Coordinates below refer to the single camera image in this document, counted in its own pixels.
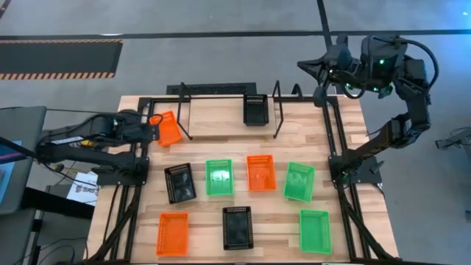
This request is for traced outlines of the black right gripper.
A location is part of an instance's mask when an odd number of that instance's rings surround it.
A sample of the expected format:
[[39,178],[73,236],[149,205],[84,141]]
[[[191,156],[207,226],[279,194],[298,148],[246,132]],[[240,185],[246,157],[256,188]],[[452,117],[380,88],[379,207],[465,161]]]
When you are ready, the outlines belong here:
[[359,78],[355,75],[360,61],[352,57],[348,48],[347,35],[339,35],[336,44],[330,46],[321,58],[299,61],[297,66],[307,68],[305,72],[319,84],[314,91],[315,106],[323,106],[327,97],[327,87],[330,84],[339,85],[349,99],[359,99],[363,96],[363,89],[356,96],[347,91],[348,87],[361,87]]

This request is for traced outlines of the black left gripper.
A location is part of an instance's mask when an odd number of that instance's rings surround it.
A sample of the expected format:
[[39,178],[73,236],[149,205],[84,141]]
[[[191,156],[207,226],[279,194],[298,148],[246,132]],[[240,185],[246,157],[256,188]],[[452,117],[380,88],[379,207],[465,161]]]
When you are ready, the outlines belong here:
[[151,125],[149,123],[132,124],[124,128],[124,140],[128,144],[149,144],[152,141],[159,141],[161,124]]

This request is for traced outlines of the orange plastic slotted basket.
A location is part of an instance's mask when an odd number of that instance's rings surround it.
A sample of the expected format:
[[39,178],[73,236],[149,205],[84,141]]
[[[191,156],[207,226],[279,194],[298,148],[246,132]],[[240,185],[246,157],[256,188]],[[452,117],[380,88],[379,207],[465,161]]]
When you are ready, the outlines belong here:
[[188,252],[188,213],[160,214],[157,233],[157,256],[184,256]]
[[277,188],[272,155],[247,156],[247,185],[249,191],[274,191]]
[[149,122],[151,125],[159,126],[160,137],[157,140],[159,146],[170,146],[182,140],[182,133],[171,110],[153,115]]

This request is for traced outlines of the black plastic slotted basket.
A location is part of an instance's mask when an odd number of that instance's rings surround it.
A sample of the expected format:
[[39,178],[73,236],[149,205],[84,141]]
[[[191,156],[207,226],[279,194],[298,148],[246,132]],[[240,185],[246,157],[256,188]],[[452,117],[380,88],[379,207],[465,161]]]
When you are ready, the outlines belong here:
[[246,126],[262,127],[269,123],[268,97],[263,94],[244,95],[244,117]]
[[223,208],[224,250],[248,250],[254,247],[251,213],[250,206]]
[[184,163],[164,169],[170,204],[196,199],[191,164]]

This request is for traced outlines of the green plastic slotted basket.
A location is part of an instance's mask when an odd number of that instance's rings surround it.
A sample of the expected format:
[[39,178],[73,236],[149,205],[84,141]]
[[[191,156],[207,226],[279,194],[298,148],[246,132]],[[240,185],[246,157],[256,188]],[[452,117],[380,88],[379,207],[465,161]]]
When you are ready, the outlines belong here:
[[300,249],[323,255],[332,253],[330,215],[327,211],[300,211]]
[[286,171],[283,196],[301,202],[310,202],[314,192],[315,168],[290,162]]
[[205,186],[208,196],[233,195],[233,162],[231,159],[207,160]]

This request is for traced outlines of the black perforated floor strip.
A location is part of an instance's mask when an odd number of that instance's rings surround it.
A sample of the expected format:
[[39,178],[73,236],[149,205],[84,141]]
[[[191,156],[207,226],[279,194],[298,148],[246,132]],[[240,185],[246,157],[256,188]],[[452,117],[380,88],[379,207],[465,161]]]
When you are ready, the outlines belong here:
[[183,93],[189,95],[256,94],[257,85],[255,82],[192,84],[185,85]]

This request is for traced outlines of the white printed paper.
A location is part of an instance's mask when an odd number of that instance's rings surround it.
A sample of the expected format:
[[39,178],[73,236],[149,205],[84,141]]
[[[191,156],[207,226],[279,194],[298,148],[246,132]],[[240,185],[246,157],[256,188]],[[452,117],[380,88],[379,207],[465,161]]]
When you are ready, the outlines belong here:
[[99,193],[99,187],[96,185],[97,175],[93,172],[79,172],[76,179],[79,183],[71,185],[66,198],[94,206]]

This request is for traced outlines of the black hazard-striped floor mat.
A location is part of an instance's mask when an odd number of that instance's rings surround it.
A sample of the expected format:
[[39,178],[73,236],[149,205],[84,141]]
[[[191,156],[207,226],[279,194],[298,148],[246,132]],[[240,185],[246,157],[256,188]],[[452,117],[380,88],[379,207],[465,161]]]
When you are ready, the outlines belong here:
[[0,40],[0,80],[110,79],[123,40]]

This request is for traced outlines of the black furniture beam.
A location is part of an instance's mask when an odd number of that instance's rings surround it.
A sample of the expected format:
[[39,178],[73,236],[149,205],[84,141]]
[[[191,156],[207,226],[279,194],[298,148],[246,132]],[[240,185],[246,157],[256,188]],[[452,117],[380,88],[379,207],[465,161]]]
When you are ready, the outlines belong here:
[[92,219],[94,212],[92,205],[28,187],[24,190],[21,207],[23,209],[33,208],[39,211],[58,213],[79,219]]

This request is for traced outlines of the black slanted bar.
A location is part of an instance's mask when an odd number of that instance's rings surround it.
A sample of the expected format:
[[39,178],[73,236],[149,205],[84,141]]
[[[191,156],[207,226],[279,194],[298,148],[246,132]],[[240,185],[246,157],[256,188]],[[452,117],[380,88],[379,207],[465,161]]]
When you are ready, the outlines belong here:
[[35,158],[36,155],[33,151],[0,136],[0,160],[14,160],[25,157]]

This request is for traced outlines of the black metal stand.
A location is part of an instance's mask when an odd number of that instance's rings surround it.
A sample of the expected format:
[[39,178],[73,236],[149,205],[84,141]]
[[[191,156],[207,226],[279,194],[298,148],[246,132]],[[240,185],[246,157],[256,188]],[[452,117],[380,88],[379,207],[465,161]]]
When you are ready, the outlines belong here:
[[450,146],[471,147],[471,127],[459,127],[450,132],[448,138],[436,140],[438,149],[446,149]]

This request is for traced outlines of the blue flat item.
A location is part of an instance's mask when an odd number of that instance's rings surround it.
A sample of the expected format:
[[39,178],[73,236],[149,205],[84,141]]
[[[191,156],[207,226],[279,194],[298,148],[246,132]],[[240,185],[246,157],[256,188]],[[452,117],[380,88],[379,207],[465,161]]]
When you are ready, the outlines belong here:
[[15,162],[25,157],[24,153],[0,144],[0,204],[5,196]]

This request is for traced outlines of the wooden shelf with black frame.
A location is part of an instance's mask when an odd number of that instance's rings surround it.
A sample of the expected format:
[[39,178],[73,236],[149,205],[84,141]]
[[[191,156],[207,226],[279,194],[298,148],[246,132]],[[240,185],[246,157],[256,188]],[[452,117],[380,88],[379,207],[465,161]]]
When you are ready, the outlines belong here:
[[280,83],[276,82],[268,97],[269,123],[262,127],[246,126],[244,95],[192,96],[183,93],[185,84],[178,88],[178,105],[189,103],[188,127],[182,131],[190,139],[208,137],[272,136],[276,138],[284,122],[283,103],[303,99],[300,86],[294,86],[292,95],[282,95]]

